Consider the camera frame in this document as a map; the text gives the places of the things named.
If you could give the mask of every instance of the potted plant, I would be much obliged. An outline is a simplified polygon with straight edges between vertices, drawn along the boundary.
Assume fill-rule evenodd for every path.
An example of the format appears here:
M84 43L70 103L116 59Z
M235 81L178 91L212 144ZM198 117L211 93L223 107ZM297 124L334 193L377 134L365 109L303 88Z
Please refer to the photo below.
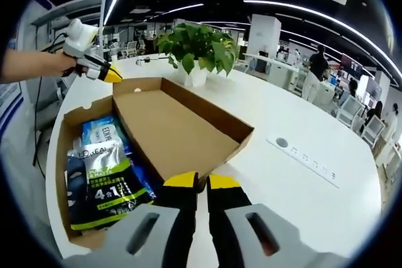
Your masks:
M184 86L204 85L207 72L214 69L217 73L225 70L228 75L237 58L237 45L232 37L206 25L179 24L171 34L155 39L154 44L178 69Z

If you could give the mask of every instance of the white flower pot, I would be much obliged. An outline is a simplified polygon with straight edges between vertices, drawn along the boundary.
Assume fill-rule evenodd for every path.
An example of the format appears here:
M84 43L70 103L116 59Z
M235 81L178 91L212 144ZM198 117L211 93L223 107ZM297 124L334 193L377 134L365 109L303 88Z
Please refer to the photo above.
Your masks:
M177 71L179 82L186 87L203 86L207 81L208 70L206 68L200 69L200 65L198 64L197 60L194 61L194 68L190 74L184 70L181 62L178 62Z

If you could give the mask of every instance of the cardboard box lid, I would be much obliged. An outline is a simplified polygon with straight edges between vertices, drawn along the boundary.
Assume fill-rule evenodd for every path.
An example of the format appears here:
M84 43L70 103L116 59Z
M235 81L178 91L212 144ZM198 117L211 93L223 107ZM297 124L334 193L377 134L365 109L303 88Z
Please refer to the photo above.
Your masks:
M130 138L165 180L187 171L209 174L239 152L253 131L165 78L124 80L114 84L113 98Z

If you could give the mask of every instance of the power outlet strip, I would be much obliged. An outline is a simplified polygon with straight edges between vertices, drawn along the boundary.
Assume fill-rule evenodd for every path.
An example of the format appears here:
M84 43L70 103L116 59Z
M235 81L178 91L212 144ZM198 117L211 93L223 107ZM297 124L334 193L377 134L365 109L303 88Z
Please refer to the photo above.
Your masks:
M339 188L339 180L336 173L328 168L325 164L318 162L313 157L310 157L304 150L290 144L286 139L283 138L268 137L266 141L277 147L279 150L282 150L287 155L293 157L299 163L302 163L302 165L319 175L319 177L327 180L336 188Z

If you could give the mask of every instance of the cardboard box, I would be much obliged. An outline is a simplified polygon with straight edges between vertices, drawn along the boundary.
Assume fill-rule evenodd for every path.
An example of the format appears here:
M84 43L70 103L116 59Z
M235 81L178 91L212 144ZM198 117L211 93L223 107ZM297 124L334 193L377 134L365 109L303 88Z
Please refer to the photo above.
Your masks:
M57 145L58 204L69 240L91 249L103 244L104 231L82 235L70 228L64 171L82 123L111 112L147 160L146 169L162 183L188 171L208 175L244 148L253 132L253 127L165 78L124 80L113 85L112 96L93 102L90 109L65 114Z

